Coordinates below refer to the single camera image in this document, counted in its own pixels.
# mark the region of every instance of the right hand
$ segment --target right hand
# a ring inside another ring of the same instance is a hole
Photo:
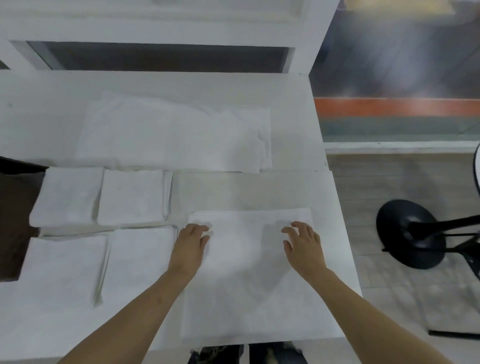
[[[326,270],[324,253],[320,245],[320,236],[304,222],[294,221],[282,232],[288,234],[290,242],[283,241],[283,248],[288,262],[303,279],[310,282],[318,272]]]

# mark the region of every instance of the black stool base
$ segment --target black stool base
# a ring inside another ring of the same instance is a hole
[[[440,264],[445,252],[414,249],[445,249],[445,237],[439,233],[424,240],[414,239],[407,230],[411,222],[429,223],[437,219],[427,209],[407,200],[392,200],[382,206],[377,214],[377,233],[386,251],[411,268],[429,269]]]

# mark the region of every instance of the left hand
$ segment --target left hand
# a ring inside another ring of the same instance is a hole
[[[202,264],[205,245],[210,239],[210,236],[202,237],[202,234],[208,230],[208,226],[197,224],[188,224],[180,230],[173,246],[168,270],[185,274],[190,281]]]

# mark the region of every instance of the forearm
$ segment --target forearm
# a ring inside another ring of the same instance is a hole
[[[59,363],[141,363],[165,316],[188,281],[181,273],[165,272]]]
[[[451,363],[357,295],[331,270],[319,272],[309,283],[321,296],[363,364]]]

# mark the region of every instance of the finger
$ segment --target finger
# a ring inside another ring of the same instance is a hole
[[[283,250],[285,251],[285,254],[288,256],[291,252],[293,252],[292,246],[288,242],[288,240],[283,241]]]
[[[307,224],[301,221],[294,221],[291,223],[291,226],[299,230],[299,235],[301,238],[308,238]]]
[[[288,234],[288,237],[290,238],[290,242],[293,246],[294,242],[298,239],[298,234],[295,231],[294,228],[291,228],[290,226],[286,226],[282,229],[282,233]]]
[[[200,239],[200,249],[202,251],[205,249],[205,245],[207,245],[209,240],[210,240],[210,235],[205,235],[203,238]]]
[[[206,231],[209,231],[209,230],[210,230],[210,228],[206,225],[197,225],[193,229],[192,236],[197,238],[197,239],[200,239],[202,234]]]
[[[310,236],[312,239],[315,239],[315,232],[313,231],[312,227],[309,224],[305,225],[307,225],[308,236]]]
[[[193,230],[198,226],[198,224],[188,224],[187,226],[185,226],[184,229],[182,229],[184,231],[185,234],[187,235],[191,235]]]

